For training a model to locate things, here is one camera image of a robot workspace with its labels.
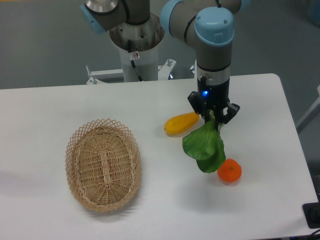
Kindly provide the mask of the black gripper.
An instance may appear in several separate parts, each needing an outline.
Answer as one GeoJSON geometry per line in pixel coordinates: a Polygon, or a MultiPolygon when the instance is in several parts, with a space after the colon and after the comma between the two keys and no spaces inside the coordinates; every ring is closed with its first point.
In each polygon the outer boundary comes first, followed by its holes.
{"type": "Polygon", "coordinates": [[[215,118],[215,129],[220,132],[224,124],[236,116],[240,106],[230,102],[229,80],[218,85],[209,85],[206,80],[205,76],[198,79],[197,91],[192,91],[187,99],[194,112],[201,115],[205,123],[212,119],[212,111],[215,118]]]}

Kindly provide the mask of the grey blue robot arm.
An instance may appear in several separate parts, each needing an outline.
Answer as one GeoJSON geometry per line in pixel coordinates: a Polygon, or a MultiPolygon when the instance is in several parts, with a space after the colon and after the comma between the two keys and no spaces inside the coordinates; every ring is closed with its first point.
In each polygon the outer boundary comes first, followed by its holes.
{"type": "Polygon", "coordinates": [[[170,35],[196,53],[197,91],[188,96],[194,112],[220,130],[239,111],[229,99],[234,14],[247,0],[170,0],[160,15],[148,0],[87,0],[80,10],[96,33],[109,33],[122,54],[126,82],[158,80],[157,47],[170,35]]]}

